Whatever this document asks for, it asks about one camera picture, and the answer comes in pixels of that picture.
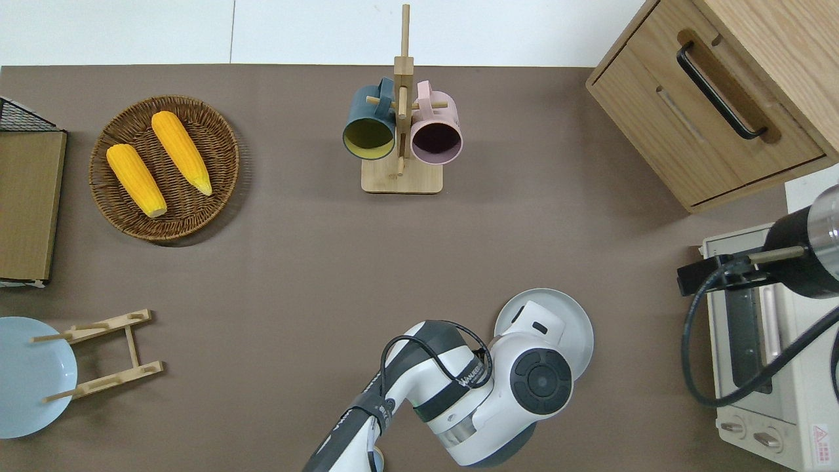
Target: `wooden peg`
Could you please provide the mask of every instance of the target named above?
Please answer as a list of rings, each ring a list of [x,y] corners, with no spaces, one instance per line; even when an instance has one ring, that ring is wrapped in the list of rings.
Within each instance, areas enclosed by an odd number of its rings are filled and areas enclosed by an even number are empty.
[[[378,97],[370,97],[369,95],[367,96],[367,103],[370,103],[371,105],[378,105],[379,102],[380,102],[380,100],[379,100]],[[396,102],[391,102],[390,107],[391,108],[396,108]],[[431,102],[431,107],[432,108],[448,108],[449,103],[445,100],[443,100],[441,102]],[[418,103],[411,103],[411,109],[412,110],[419,110],[420,105]]]
[[[77,393],[81,393],[81,388],[76,387],[73,390],[62,391],[61,393],[56,393],[55,395],[46,396],[41,401],[43,403],[49,403],[51,401],[58,400],[59,398],[64,398],[65,396],[73,396]]]
[[[54,339],[71,339],[73,338],[73,333],[58,333],[58,334],[49,334],[47,336],[36,336],[29,340],[30,343],[39,343],[41,341],[52,341]]]
[[[408,27],[411,23],[411,6],[402,5],[402,55],[408,55]]]
[[[150,319],[152,317],[152,314],[148,309],[146,309],[146,310],[140,310],[139,312],[129,313],[128,315],[125,315],[125,316],[129,320],[144,320],[144,319]]]
[[[397,118],[406,119],[408,117],[408,88],[399,88],[399,103],[397,104]]]

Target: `round woven tray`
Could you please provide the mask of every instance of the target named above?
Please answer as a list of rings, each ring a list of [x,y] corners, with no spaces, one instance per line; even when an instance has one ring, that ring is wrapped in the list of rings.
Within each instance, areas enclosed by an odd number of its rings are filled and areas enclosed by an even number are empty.
[[[213,193],[202,194],[180,174],[152,130],[156,112],[177,115],[204,159]],[[122,188],[105,153],[114,144],[130,144],[149,168],[166,201],[166,213],[147,217]],[[117,229],[147,241],[171,241],[206,226],[227,204],[239,175],[239,145],[224,117],[189,97],[151,97],[119,113],[102,130],[91,155],[89,182],[93,200]]]

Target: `drawer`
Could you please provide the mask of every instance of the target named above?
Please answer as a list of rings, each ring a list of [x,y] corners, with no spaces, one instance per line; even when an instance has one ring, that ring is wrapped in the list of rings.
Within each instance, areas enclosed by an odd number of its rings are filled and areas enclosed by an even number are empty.
[[[688,210],[831,164],[750,68],[750,59],[690,0],[648,3],[648,10],[588,86]],[[683,47],[681,65],[676,57]],[[718,106],[685,68],[713,90]],[[733,123],[741,123],[743,132],[766,130],[746,139]]]
[[[624,49],[590,90],[683,206],[740,186],[727,162],[710,142],[697,138],[631,50]]]

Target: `mug tree stand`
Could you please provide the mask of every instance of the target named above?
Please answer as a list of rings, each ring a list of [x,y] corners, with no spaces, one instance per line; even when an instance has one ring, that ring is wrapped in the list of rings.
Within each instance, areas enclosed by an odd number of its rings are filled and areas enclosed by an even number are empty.
[[[391,106],[396,108],[396,145],[382,159],[362,161],[362,189],[368,193],[435,194],[443,190],[443,166],[426,164],[410,150],[414,58],[408,55],[409,18],[410,6],[406,4],[402,6],[402,54],[393,59],[395,100]]]

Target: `white plate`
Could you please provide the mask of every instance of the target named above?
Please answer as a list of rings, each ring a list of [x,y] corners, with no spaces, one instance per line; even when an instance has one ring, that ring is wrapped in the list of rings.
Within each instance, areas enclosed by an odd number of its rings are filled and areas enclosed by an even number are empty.
[[[586,311],[573,298],[550,288],[533,288],[519,293],[504,305],[495,322],[495,336],[513,324],[513,318],[527,302],[539,303],[565,322],[559,351],[565,356],[574,380],[586,371],[594,353],[594,329]]]
[[[34,433],[67,408],[70,397],[43,403],[45,396],[76,388],[76,356],[64,339],[30,343],[58,334],[26,317],[0,317],[0,439]]]

